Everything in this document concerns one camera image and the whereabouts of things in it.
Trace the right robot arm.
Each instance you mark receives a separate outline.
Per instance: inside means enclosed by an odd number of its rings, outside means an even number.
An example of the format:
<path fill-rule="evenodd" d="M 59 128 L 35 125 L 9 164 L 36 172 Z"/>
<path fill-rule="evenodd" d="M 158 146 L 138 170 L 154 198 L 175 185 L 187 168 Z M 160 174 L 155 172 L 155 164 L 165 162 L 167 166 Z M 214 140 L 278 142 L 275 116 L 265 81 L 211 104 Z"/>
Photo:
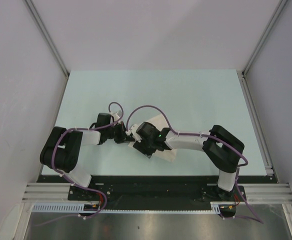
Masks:
<path fill-rule="evenodd" d="M 130 131 L 135 139 L 133 148 L 148 158 L 157 151 L 204 152 L 219 170 L 216 194 L 223 201 L 234 196 L 239 168 L 248 165 L 243 156 L 245 145 L 220 125 L 214 125 L 208 132 L 182 133 L 169 127 L 158 130 L 153 124 L 143 122 L 133 125 Z"/>

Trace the white cloth napkin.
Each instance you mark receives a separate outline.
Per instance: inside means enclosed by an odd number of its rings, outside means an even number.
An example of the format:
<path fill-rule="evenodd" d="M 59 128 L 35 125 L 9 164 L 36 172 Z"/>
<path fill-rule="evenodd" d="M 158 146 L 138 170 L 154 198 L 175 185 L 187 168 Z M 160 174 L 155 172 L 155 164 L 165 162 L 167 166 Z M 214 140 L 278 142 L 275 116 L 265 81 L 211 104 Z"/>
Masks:
<path fill-rule="evenodd" d="M 159 132 L 163 128 L 169 127 L 164 116 L 161 114 L 158 114 L 158 115 L 146 120 L 146 122 L 153 125 Z M 155 148 L 151 148 L 144 141 L 130 142 L 128 144 L 128 147 L 130 147 L 134 150 L 137 150 L 139 153 L 141 153 L 142 155 L 145 155 L 149 159 L 152 157 L 157 157 L 157 158 L 160 158 L 162 160 L 165 160 L 165 161 L 168 161 L 171 163 L 174 162 L 174 160 L 176 159 L 176 155 L 177 155 L 177 150 L 164 149 L 163 151 L 160 151 L 160 150 L 157 150 Z"/>

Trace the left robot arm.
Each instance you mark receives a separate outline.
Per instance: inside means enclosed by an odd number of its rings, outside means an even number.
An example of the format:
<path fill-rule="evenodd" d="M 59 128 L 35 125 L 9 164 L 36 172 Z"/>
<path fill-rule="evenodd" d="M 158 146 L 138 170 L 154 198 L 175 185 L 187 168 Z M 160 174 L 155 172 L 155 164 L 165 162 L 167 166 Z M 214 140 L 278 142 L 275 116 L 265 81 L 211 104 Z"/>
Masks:
<path fill-rule="evenodd" d="M 55 126 L 41 153 L 40 163 L 55 170 L 61 177 L 66 177 L 72 184 L 80 186 L 79 194 L 86 200 L 96 196 L 97 188 L 90 184 L 92 177 L 79 163 L 80 150 L 84 146 L 99 146 L 107 140 L 125 142 L 126 128 L 121 118 L 121 110 L 99 113 L 96 122 L 90 128 L 68 131 Z"/>

